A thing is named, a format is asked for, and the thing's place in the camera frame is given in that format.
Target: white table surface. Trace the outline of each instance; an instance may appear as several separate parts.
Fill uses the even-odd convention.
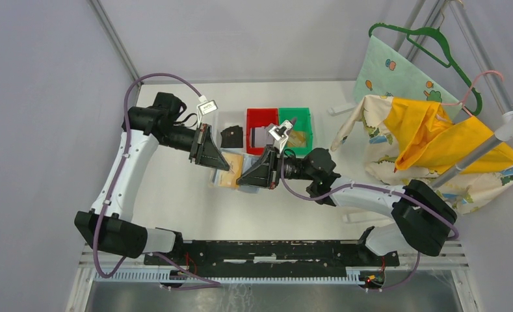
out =
[[[354,81],[297,83],[216,83],[195,87],[214,99],[219,111],[259,107],[309,107],[314,148],[329,148],[350,113],[330,116],[327,109],[353,102]],[[194,112],[196,94],[182,84],[145,84],[137,106],[150,106],[157,92],[173,93]],[[212,117],[204,122],[211,123]],[[359,123],[335,153],[335,172],[364,183],[377,183],[363,169],[367,136]],[[208,240],[313,240],[357,239],[369,226],[388,220],[347,224],[342,216],[350,207],[331,207],[299,200],[280,185],[246,194],[209,186],[210,169],[191,164],[188,154],[159,146],[151,158],[137,194],[133,222],[149,228],[180,231],[184,239]],[[309,181],[290,181],[305,195]]]

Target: hanging clothes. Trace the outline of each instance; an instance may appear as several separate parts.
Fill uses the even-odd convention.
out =
[[[453,124],[437,102],[365,96],[339,130],[335,151],[363,122],[369,136],[364,167],[388,185],[430,184],[493,133],[476,117]],[[460,213],[486,205],[513,184],[513,149],[500,144],[436,193]]]

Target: yellow cloth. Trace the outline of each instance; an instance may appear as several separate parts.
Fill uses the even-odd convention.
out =
[[[443,173],[493,135],[474,116],[454,125],[438,102],[397,97],[384,125],[400,146],[395,162],[398,170],[422,166]],[[463,173],[498,172],[512,165],[513,149],[501,143]]]

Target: cartoon print fabric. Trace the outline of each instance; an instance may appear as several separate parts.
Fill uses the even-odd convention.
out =
[[[421,151],[415,151],[412,155],[419,155],[419,163],[421,166],[415,165],[417,162],[414,162],[411,166],[397,170],[397,162],[399,163],[399,161],[405,159],[406,156],[411,156],[407,154],[407,146],[411,144],[408,144],[408,138],[401,137],[399,131],[392,128],[393,125],[397,126],[403,124],[399,122],[399,120],[395,120],[396,118],[402,118],[404,121],[409,119],[405,114],[400,114],[399,110],[398,112],[393,112],[396,111],[395,107],[399,108],[402,105],[407,109],[416,110],[428,110],[432,107],[438,112],[433,115],[434,118],[443,117],[437,121],[430,120],[431,124],[446,121],[450,122],[449,117],[446,117],[446,113],[442,111],[443,107],[440,107],[437,103],[429,103],[426,100],[422,100],[420,103],[416,102],[417,101],[397,97],[365,96],[339,130],[331,145],[331,151],[335,151],[340,147],[352,131],[355,123],[361,121],[363,122],[365,133],[369,136],[369,144],[366,147],[364,157],[364,168],[366,172],[388,185],[407,185],[412,179],[422,180],[430,184],[434,178],[445,171],[446,166],[444,166],[444,161],[450,156],[456,156],[457,153],[461,152],[456,148],[461,148],[464,153],[468,153],[467,150],[472,150],[480,143],[477,141],[483,140],[484,137],[488,137],[492,133],[476,118],[468,119],[470,122],[465,121],[468,122],[468,124],[462,122],[452,125],[449,129],[455,127],[470,127],[477,131],[482,129],[484,133],[477,140],[466,139],[468,146],[464,146],[465,144],[459,142],[458,144],[453,144],[453,148],[448,148],[446,145],[439,145],[439,147],[436,147],[437,151],[428,150],[424,151],[423,154],[420,154]],[[412,116],[418,115],[417,112],[413,111],[407,111],[406,113]],[[419,121],[417,121],[417,123],[419,125],[427,124],[427,122],[423,123]],[[431,139],[432,142],[433,140],[441,138],[440,136],[441,134],[437,133],[435,138],[428,139]],[[424,137],[426,136],[414,135],[413,138],[411,138],[411,142],[415,143],[415,139],[423,139]],[[430,157],[430,159],[427,160],[423,158],[423,156]],[[453,208],[460,213],[470,213],[480,209],[509,186],[513,185],[513,150],[504,143],[502,146],[499,146],[499,148],[486,154],[479,162],[476,162],[473,168],[469,167],[468,172],[470,173],[459,174],[436,191],[438,196],[446,202],[451,203]]]
[[[356,103],[370,94],[440,103],[458,101],[417,66],[375,36],[369,39],[365,60],[356,79],[353,94]],[[460,109],[460,106],[444,107],[452,119]]]

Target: metal rod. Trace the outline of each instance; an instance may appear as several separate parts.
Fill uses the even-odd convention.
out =
[[[488,57],[488,54],[486,54],[486,50],[465,10],[455,2],[449,3],[449,8],[451,9],[451,12],[453,12],[455,20],[463,32],[465,40],[467,40],[467,43],[469,44],[469,48],[479,65],[480,71],[484,72],[486,70],[493,70],[492,61]],[[497,75],[485,75],[484,80],[486,80],[488,87],[492,91],[493,98],[501,113],[504,114],[506,112],[513,111],[513,102],[511,101],[507,90],[503,86],[501,79]]]
[[[436,0],[436,3],[434,3],[432,10],[428,14],[428,17],[423,24],[423,27],[432,27],[432,26],[434,26],[434,24],[436,24],[436,22],[440,18],[442,6],[443,6],[444,2],[446,2],[446,1],[448,1],[448,0]],[[417,38],[415,39],[415,42],[417,42],[418,44],[420,44],[422,46],[423,44],[425,44],[426,38],[427,38],[427,36],[422,36],[422,35],[417,36]],[[419,48],[412,45],[410,50],[406,54],[406,59],[408,59],[410,62],[414,62],[419,51],[420,51]]]
[[[92,9],[94,10],[94,13],[96,14],[96,17],[98,18],[99,22],[101,23],[101,26],[103,27],[103,30],[111,40],[112,46],[114,47],[115,51],[118,53],[118,56],[122,60],[122,64],[126,67],[126,70],[128,71],[128,74],[130,75],[130,78],[132,81],[135,81],[139,79],[140,75],[137,72],[132,60],[130,59],[130,56],[128,55],[128,52],[126,51],[126,48],[124,47],[122,41],[120,40],[120,37],[118,37],[118,34],[116,33],[116,29],[112,26],[111,20],[109,19],[109,16],[107,15],[105,9],[103,8],[103,5],[99,0],[87,0]]]
[[[425,4],[425,0],[417,0],[417,3],[413,7],[413,10],[411,11],[408,19],[406,20],[406,23],[404,24],[405,29],[411,29],[411,27],[413,26],[413,23],[415,23],[415,20],[417,19],[417,16],[419,15],[424,4]],[[406,38],[406,35],[404,33],[402,33],[402,32],[398,33],[398,38],[396,39],[396,42],[394,43],[394,50],[400,51],[400,48],[402,47],[402,44],[404,43],[405,38]]]
[[[488,140],[484,141],[480,146],[478,146],[471,153],[469,153],[469,155],[465,156],[450,169],[446,170],[443,174],[434,179],[434,181],[430,184],[430,187],[433,190],[440,188],[453,177],[457,176],[461,171],[465,170],[473,162],[479,160],[482,156],[487,154],[489,151],[491,151],[501,143],[501,140],[495,137],[495,135],[492,135]]]

